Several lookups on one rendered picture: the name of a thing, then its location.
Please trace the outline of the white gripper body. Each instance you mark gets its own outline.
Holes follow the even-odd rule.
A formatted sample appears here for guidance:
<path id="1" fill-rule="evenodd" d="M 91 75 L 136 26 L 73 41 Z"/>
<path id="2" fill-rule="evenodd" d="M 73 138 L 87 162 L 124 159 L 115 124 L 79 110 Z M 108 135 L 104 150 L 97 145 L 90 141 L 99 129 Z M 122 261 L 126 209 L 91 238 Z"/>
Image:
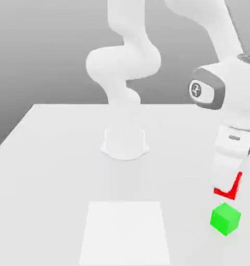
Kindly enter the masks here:
<path id="1" fill-rule="evenodd" d="M 215 146 L 231 155 L 248 156 L 250 154 L 250 130 L 220 125 Z"/>

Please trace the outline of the small red cube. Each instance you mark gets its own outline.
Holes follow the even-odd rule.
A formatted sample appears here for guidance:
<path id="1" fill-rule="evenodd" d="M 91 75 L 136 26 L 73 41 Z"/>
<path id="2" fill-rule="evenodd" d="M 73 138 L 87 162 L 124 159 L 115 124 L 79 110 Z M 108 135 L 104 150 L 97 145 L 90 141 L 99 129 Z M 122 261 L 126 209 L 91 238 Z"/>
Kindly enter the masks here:
<path id="1" fill-rule="evenodd" d="M 222 196 L 222 197 L 225 197 L 225 198 L 228 198 L 230 200 L 235 200 L 236 198 L 236 195 L 237 195 L 237 192 L 238 192 L 238 189 L 239 189 L 239 185 L 240 185 L 240 182 L 241 182 L 241 177 L 242 177 L 242 172 L 239 171 L 236 178 L 235 178 L 235 181 L 233 183 L 233 186 L 232 188 L 230 189 L 230 191 L 228 192 L 224 192 L 222 191 L 221 189 L 219 188 L 214 188 L 213 190 L 213 193 L 214 194 L 217 194 L 219 196 Z"/>

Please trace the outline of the small green cube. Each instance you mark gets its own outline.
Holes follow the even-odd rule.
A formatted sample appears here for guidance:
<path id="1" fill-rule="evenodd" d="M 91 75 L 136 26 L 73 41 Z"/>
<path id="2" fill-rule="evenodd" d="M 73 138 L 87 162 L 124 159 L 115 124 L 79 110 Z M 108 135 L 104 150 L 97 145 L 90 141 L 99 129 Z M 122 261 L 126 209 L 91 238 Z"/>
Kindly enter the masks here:
<path id="1" fill-rule="evenodd" d="M 226 202 L 212 210 L 210 225 L 222 235 L 227 236 L 236 230 L 241 219 L 241 212 Z"/>

